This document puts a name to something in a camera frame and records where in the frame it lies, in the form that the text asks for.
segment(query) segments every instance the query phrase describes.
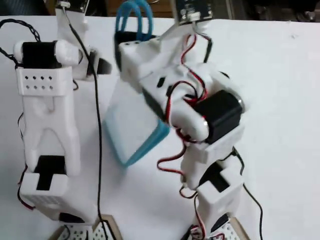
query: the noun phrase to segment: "white surface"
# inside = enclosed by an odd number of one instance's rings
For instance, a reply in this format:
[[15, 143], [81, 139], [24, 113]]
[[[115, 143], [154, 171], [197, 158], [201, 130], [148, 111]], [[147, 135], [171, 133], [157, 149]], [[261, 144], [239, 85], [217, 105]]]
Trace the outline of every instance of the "white surface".
[[[32, 24], [43, 41], [56, 35], [55, 17], [20, 17]], [[156, 19], [160, 34], [172, 20]], [[115, 66], [115, 19], [91, 17], [88, 43]], [[136, 27], [130, 20], [128, 29]], [[6, 24], [0, 46], [10, 51], [20, 40], [32, 40], [28, 29]], [[215, 20], [207, 31], [214, 40], [211, 61], [239, 83], [251, 97], [246, 129], [237, 149], [246, 169], [244, 179], [264, 208], [266, 240], [312, 239], [318, 235], [320, 184], [320, 25], [295, 22]], [[200, 40], [203, 59], [205, 41]], [[30, 212], [16, 199], [24, 167], [23, 145], [16, 120], [22, 110], [12, 61], [0, 56], [0, 232], [3, 239], [44, 240], [56, 229], [39, 212]], [[99, 79], [101, 115], [106, 112], [118, 72]], [[96, 198], [98, 127], [94, 85], [79, 82], [75, 93], [80, 131], [83, 192]], [[157, 159], [175, 154], [181, 145], [171, 133], [137, 164], [124, 171], [103, 143], [101, 211], [112, 214], [125, 240], [176, 240], [194, 217], [191, 200], [179, 194], [179, 176], [157, 171]], [[180, 162], [172, 163], [179, 167]], [[258, 239], [259, 211], [243, 194], [238, 218], [253, 240]]]

